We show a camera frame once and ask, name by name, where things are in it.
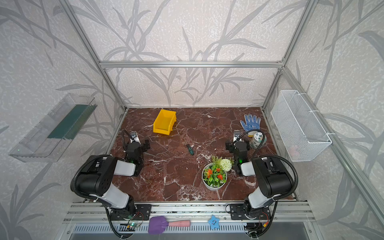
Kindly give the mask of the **green handled screwdriver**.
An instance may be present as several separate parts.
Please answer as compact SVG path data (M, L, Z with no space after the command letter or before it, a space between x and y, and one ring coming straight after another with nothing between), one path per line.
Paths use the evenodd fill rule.
M192 146L191 146L190 144L188 144L188 142L187 142L186 139L184 139L184 142L185 142L185 144L186 144L186 148L188 149L189 154L190 154L191 156L193 156L193 155L195 154L195 152L194 152Z

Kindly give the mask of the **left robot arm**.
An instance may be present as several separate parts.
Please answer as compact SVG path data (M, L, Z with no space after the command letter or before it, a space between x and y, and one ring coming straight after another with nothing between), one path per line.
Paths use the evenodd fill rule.
M124 146L125 157L92 155L75 173L71 191L77 196L99 202L107 209L112 221L149 220L151 205L135 205L134 198L122 192L113 183L113 177L137 177L144 166L144 152L149 150L149 140L132 141Z

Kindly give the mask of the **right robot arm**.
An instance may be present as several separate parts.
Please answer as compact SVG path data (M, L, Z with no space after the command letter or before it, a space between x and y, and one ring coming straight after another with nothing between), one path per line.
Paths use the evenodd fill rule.
M239 176L254 176L258 187L242 204L230 204L232 220L267 220L270 206L290 196L298 186L298 173L285 158L277 155L248 158L249 142L228 141L226 150L234 155L234 169Z

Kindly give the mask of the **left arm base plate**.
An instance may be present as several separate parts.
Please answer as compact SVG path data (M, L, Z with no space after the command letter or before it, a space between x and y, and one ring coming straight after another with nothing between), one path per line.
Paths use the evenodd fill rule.
M137 204L129 209L111 209L112 221L148 221L151 214L151 204Z

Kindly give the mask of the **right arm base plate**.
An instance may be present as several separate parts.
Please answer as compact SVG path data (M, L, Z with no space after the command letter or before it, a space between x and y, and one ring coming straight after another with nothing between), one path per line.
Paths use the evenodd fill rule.
M250 205L246 205L246 203L230 204L229 207L232 220L268 221L271 218L268 207L254 209Z

